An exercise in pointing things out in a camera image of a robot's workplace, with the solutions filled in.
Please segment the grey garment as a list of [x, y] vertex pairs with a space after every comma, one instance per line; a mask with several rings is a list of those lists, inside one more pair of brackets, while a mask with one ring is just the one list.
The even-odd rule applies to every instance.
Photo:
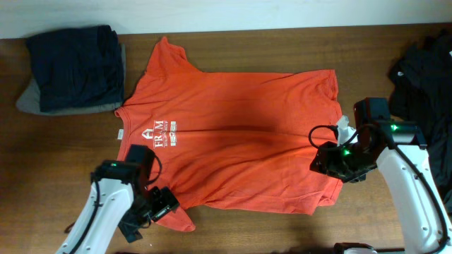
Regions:
[[[125, 68], [126, 67], [125, 45], [121, 43], [119, 44], [121, 46], [122, 61]], [[16, 108], [19, 111], [41, 116], [70, 116], [81, 114], [95, 114], [104, 111], [114, 111], [120, 106], [121, 104], [106, 104], [98, 107], [69, 108], [51, 111], [47, 113], [43, 112], [40, 110], [40, 91], [37, 86], [37, 81], [33, 77], [33, 74], [30, 79], [29, 85], [26, 87], [24, 92], [20, 95], [20, 97], [16, 101]]]

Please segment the navy blue garment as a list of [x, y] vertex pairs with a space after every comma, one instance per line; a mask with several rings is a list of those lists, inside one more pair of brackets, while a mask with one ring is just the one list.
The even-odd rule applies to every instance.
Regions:
[[109, 25], [45, 32], [27, 38], [25, 45], [41, 111], [124, 102], [121, 46]]

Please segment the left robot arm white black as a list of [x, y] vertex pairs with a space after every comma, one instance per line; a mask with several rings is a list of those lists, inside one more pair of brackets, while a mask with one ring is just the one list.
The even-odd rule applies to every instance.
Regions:
[[169, 188], [148, 188], [150, 162], [104, 161], [91, 174], [86, 204], [57, 253], [105, 253], [118, 229], [128, 243], [179, 207]]

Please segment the orange red printed t-shirt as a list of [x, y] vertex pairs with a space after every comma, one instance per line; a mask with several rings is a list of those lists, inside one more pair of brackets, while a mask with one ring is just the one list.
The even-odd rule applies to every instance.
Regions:
[[199, 205], [312, 214], [334, 205], [343, 186], [309, 168], [342, 115], [332, 69], [203, 72], [162, 38], [115, 114], [124, 125], [119, 159], [135, 144], [160, 158], [152, 184], [180, 204], [160, 220], [169, 229], [193, 231], [186, 211]]

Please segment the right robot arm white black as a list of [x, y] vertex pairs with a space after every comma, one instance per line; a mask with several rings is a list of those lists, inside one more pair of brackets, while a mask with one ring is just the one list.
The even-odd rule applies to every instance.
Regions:
[[377, 170], [397, 210], [405, 253], [451, 252], [451, 220], [415, 124], [374, 121], [353, 128], [344, 116], [326, 129], [334, 132], [337, 140], [317, 146], [312, 171], [342, 183], [356, 183]]

